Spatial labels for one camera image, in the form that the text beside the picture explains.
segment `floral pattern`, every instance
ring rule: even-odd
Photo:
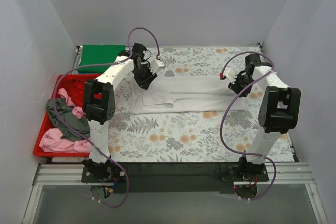
[[[156,55],[155,48],[150,48]],[[258,47],[162,48],[165,69],[159,76],[217,76],[228,59]],[[244,56],[230,64],[236,71],[245,67]],[[224,112],[132,115],[132,91],[128,75],[115,91],[116,112],[109,125],[111,157],[117,162],[236,162],[239,155],[227,150],[219,138]],[[254,85],[246,98],[246,111],[229,112],[223,137],[231,148],[244,151],[258,131],[258,111],[263,91]],[[276,162],[293,162],[284,135],[273,146],[269,157]]]

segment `gray wall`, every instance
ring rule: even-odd
[[[280,78],[301,89],[297,127],[290,132],[309,162],[329,223],[336,223],[336,0],[287,0],[265,41]]]
[[[76,45],[125,44],[144,26],[161,45],[243,45],[265,40],[286,0],[51,0]],[[132,41],[153,45],[137,31]]]
[[[21,223],[33,147],[56,77],[75,47],[50,0],[0,0],[0,223]]]

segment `metal bar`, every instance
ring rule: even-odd
[[[38,202],[41,197],[43,185],[35,185],[30,193],[30,198],[26,208],[22,224],[32,224],[37,210]]]
[[[316,184],[306,184],[306,189],[310,199],[311,206],[318,224],[328,224],[327,217],[324,213],[319,194],[316,190]]]
[[[277,177],[275,184],[312,184],[314,183],[311,170],[307,163],[276,163]],[[36,174],[35,185],[101,185],[101,183],[82,183],[82,164],[51,164],[40,165]],[[274,175],[272,164],[266,163],[268,176]]]

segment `plastic bin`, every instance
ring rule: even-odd
[[[84,94],[84,83],[88,79],[95,79],[100,76],[100,74],[69,74],[65,76],[62,82],[59,85],[60,88],[65,88],[68,92],[68,95],[72,98],[72,101],[76,106],[83,106],[83,94]],[[35,156],[39,157],[88,157],[89,153],[62,153],[62,152],[44,152],[40,147],[39,143],[41,142],[42,136],[50,128],[53,128],[51,121],[49,120],[48,113],[46,112],[40,132],[37,137],[37,141],[33,150]]]

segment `white cloth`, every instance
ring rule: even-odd
[[[131,114],[225,111],[235,92],[228,80],[216,76],[157,77],[148,90],[131,80]],[[231,110],[245,110],[245,99],[238,98]]]

